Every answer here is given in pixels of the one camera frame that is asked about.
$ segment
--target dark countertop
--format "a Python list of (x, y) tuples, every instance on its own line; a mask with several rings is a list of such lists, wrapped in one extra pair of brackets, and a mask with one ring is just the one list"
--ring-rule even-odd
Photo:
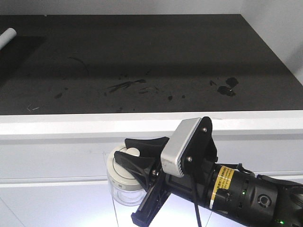
[(0, 115), (303, 109), (241, 15), (0, 16), (8, 27)]

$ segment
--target white cap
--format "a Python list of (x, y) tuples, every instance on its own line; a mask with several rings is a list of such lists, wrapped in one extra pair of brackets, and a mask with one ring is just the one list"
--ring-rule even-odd
[(125, 145), (120, 145), (116, 148), (114, 148), (108, 158), (107, 158), (107, 177), (108, 180), (111, 181), (111, 183), (120, 189), (123, 189), (125, 191), (138, 191), (142, 189), (139, 182), (134, 178), (134, 176), (128, 172), (126, 169), (124, 169), (122, 166), (120, 166), (118, 163), (116, 163), (114, 158), (114, 153), (116, 151), (125, 152), (130, 155), (139, 156), (140, 151), (136, 148), (129, 148), (126, 149)]

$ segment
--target warning label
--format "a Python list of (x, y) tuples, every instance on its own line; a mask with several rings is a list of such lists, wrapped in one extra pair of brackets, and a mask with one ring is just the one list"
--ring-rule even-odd
[(221, 167), (219, 174), (217, 176), (216, 182), (214, 184), (214, 190), (213, 190), (212, 198), (210, 200), (210, 205), (209, 205), (210, 209), (213, 208), (214, 199), (216, 197), (218, 189), (219, 188), (229, 189), (234, 172), (235, 171), (233, 169), (230, 169), (226, 166)]

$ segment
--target black cylindrical motor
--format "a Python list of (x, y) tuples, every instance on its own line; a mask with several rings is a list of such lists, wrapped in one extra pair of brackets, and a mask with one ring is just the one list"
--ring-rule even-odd
[[(197, 203), (250, 227), (303, 227), (303, 185), (214, 164), (209, 185), (196, 184)], [(189, 175), (167, 175), (169, 190), (192, 200)]]

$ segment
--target metal screw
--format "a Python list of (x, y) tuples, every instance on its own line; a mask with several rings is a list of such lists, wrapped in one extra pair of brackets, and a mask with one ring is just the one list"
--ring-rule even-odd
[(159, 172), (157, 172), (155, 169), (152, 170), (151, 174), (152, 174), (153, 176), (159, 176)]
[(187, 161), (187, 162), (192, 162), (192, 161), (193, 161), (193, 158), (192, 158), (191, 156), (186, 157), (186, 161)]

